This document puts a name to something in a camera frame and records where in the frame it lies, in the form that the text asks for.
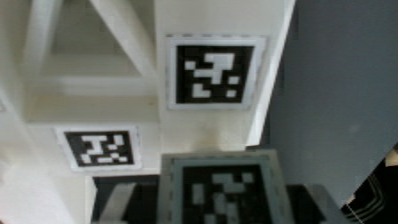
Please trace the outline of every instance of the gray wall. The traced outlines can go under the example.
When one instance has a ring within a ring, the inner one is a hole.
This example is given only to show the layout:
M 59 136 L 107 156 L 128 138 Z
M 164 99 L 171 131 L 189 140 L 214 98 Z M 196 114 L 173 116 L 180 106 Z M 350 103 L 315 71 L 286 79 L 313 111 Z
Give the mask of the gray wall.
M 398 1 L 299 0 L 297 11 L 265 142 L 286 182 L 342 205 L 398 142 Z

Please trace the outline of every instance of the white frame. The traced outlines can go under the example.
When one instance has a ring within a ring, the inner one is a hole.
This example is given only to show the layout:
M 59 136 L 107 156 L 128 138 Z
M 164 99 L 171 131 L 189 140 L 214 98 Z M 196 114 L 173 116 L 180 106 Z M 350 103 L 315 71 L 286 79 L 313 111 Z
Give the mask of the white frame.
M 178 181 L 182 181 L 182 177 L 178 177 L 182 174 L 182 167 L 221 165 L 215 164 L 219 162 L 219 159 L 226 161 L 222 165 L 231 165 L 231 163 L 237 161 L 240 165 L 260 164 L 272 223 L 294 224 L 294 213 L 276 150 L 260 150 L 254 152 L 215 152 L 164 155 L 159 188 L 160 192 L 157 223 L 182 224 L 182 220 L 176 217 L 178 214 L 182 214 L 182 211 L 178 211 L 182 192 L 176 192 L 176 186 L 180 184 Z
M 134 154 L 134 165 L 111 165 L 111 166 L 89 166 L 80 167 L 77 164 L 77 158 L 73 155 L 73 150 L 70 146 L 70 142 L 66 139 L 64 132 L 109 132 L 109 131 L 128 131 L 130 136 L 130 147 L 132 147 L 132 154 Z M 84 171 L 112 171 L 112 170 L 128 170 L 128 169 L 141 169 L 143 168 L 143 159 L 141 159 L 141 138 L 139 138 L 139 128 L 137 126 L 114 126 L 114 127 L 66 127 L 55 128 L 55 135 L 59 140 L 59 145 L 66 153 L 66 157 L 71 164 L 71 170 L 84 172 Z
M 247 82 L 242 103 L 210 103 L 210 104 L 178 104 L 176 102 L 176 47 L 203 45 L 203 46 L 253 46 L 253 60 L 249 65 Z M 263 63 L 263 54 L 267 46 L 265 36 L 238 36 L 238 35 L 171 35 L 167 37 L 167 101 L 169 109 L 249 109 L 253 94 L 256 88 L 256 80 L 260 66 Z

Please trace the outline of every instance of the ceiling beam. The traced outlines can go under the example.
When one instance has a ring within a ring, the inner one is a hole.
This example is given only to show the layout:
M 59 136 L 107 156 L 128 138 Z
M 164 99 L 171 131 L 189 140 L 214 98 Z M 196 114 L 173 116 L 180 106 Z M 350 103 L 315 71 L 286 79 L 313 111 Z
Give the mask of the ceiling beam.
M 39 75 L 50 54 L 64 0 L 34 0 L 23 49 L 23 74 Z
M 155 43 L 128 0 L 91 0 L 123 50 L 146 75 L 155 75 Z

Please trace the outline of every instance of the black object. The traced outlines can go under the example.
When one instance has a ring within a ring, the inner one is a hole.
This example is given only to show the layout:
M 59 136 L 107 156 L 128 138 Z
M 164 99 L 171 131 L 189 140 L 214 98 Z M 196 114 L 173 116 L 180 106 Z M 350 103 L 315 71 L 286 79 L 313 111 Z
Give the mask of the black object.
M 295 224 L 320 224 L 326 216 L 313 201 L 304 185 L 288 185 L 290 204 L 294 210 Z
M 125 216 L 121 219 L 130 224 L 157 223 L 159 175 L 95 178 L 98 194 L 93 211 L 93 221 L 100 220 L 116 185 L 119 183 L 132 182 L 137 183 L 137 187 L 127 207 Z M 320 222 L 326 220 L 326 217 L 322 215 L 306 187 L 302 185 L 288 185 L 286 188 L 294 209 L 295 224 L 320 224 Z
M 130 224 L 157 223 L 159 176 L 96 177 L 98 187 L 93 221 L 98 222 L 114 187 L 119 183 L 137 183 L 121 220 Z

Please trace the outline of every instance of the white shelf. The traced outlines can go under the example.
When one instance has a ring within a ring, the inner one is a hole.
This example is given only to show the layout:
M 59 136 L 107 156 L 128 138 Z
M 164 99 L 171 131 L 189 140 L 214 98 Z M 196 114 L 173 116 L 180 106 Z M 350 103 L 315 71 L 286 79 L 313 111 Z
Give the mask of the white shelf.
M 139 71 L 125 55 L 55 54 L 43 69 L 45 76 L 139 77 Z
M 38 96 L 31 102 L 31 124 L 159 123 L 155 97 Z

